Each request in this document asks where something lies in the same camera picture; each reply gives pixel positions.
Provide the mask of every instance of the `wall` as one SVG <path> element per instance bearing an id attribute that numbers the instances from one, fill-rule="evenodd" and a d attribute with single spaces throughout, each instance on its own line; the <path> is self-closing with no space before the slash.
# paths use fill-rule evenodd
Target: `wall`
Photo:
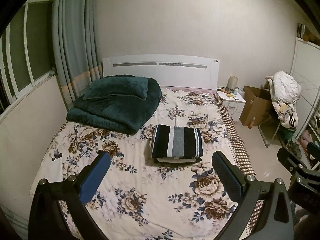
<path id="1" fill-rule="evenodd" d="M 31 184 L 66 115 L 54 76 L 18 103 L 0 124 L 0 203 L 26 219 L 32 203 Z"/>
<path id="2" fill-rule="evenodd" d="M 96 0 L 102 57 L 177 54 L 220 59 L 218 85 L 260 86 L 289 72 L 296 29 L 315 30 L 293 0 Z"/>

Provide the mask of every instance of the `metal chair leg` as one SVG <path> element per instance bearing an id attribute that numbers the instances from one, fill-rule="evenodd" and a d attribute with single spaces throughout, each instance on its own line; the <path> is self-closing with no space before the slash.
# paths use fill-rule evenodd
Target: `metal chair leg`
<path id="1" fill-rule="evenodd" d="M 273 135 L 273 137 L 272 137 L 272 139 L 271 139 L 271 142 L 272 142 L 273 139 L 275 138 L 275 136 L 276 136 L 276 134 L 277 134 L 277 132 L 278 132 L 278 130 L 279 130 L 280 125 L 281 125 L 281 122 L 279 121 L 278 127 L 277 127 L 277 129 L 276 129 L 276 131 L 275 131 L 275 133 L 274 133 L 274 135 Z"/>
<path id="2" fill-rule="evenodd" d="M 270 116 L 268 119 L 264 120 L 263 122 L 261 122 L 261 123 L 258 125 L 258 129 L 259 129 L 259 131 L 260 131 L 260 134 L 261 134 L 261 137 L 262 137 L 262 139 L 263 139 L 264 145 L 265 145 L 267 148 L 269 147 L 270 143 L 268 144 L 267 138 L 266 138 L 266 136 L 264 135 L 264 133 L 263 133 L 263 131 L 262 131 L 262 129 L 261 129 L 261 125 L 262 125 L 263 123 L 269 121 L 271 118 L 272 118 L 272 117 Z"/>

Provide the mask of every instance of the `bolt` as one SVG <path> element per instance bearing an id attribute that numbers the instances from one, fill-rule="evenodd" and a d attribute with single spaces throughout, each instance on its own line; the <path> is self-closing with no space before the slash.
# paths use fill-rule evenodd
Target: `bolt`
<path id="1" fill-rule="evenodd" d="M 247 180 L 254 181 L 255 177 L 253 175 L 248 175 Z"/>
<path id="2" fill-rule="evenodd" d="M 46 179 L 41 179 L 39 180 L 39 185 L 44 185 L 46 184 L 47 180 Z"/>
<path id="3" fill-rule="evenodd" d="M 76 175 L 70 175 L 70 176 L 67 178 L 67 180 L 69 180 L 69 181 L 75 181 L 76 178 L 77 178 Z"/>
<path id="4" fill-rule="evenodd" d="M 276 181 L 281 185 L 283 184 L 283 180 L 281 178 L 276 179 Z"/>

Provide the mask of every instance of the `bottle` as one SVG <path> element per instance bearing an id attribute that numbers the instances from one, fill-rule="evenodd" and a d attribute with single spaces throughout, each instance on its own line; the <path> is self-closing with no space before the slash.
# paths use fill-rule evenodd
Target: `bottle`
<path id="1" fill-rule="evenodd" d="M 255 117 L 254 117 L 254 118 L 252 119 L 252 121 L 249 123 L 249 125 L 248 125 L 248 128 L 249 128 L 249 129 L 251 129 L 251 128 L 252 128 L 253 123 L 254 123 L 254 120 L 256 120 L 256 118 L 255 118 Z"/>

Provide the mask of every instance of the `nightstand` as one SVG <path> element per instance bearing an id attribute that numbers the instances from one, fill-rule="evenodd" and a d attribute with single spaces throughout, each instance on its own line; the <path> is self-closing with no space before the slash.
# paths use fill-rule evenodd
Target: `nightstand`
<path id="1" fill-rule="evenodd" d="M 237 93 L 234 98 L 227 97 L 226 93 L 217 91 L 217 95 L 222 99 L 223 104 L 228 109 L 228 112 L 234 122 L 238 122 L 242 110 L 245 105 L 245 100 Z"/>

